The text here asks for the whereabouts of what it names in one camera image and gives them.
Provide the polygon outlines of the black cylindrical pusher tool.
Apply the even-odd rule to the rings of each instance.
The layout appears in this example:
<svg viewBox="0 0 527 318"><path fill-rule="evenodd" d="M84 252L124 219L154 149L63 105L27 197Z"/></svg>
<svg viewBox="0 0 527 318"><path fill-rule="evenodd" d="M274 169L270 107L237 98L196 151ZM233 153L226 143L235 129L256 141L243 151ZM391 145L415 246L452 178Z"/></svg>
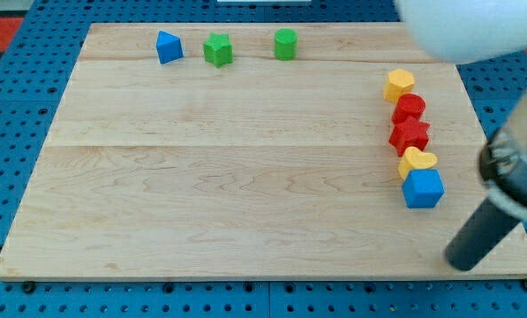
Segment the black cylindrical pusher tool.
<svg viewBox="0 0 527 318"><path fill-rule="evenodd" d="M499 130L480 151L478 169L487 197L445 249L448 263L461 271L473 269L527 222L527 135Z"/></svg>

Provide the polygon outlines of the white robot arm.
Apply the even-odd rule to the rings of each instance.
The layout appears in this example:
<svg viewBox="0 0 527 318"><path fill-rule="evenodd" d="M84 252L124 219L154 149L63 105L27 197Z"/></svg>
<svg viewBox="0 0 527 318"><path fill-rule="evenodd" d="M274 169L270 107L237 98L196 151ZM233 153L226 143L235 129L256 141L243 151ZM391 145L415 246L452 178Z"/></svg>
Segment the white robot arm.
<svg viewBox="0 0 527 318"><path fill-rule="evenodd" d="M527 49L527 0L398 0L410 35L431 57L469 64ZM448 243L455 269L474 268L527 222L527 89L478 158L488 195Z"/></svg>

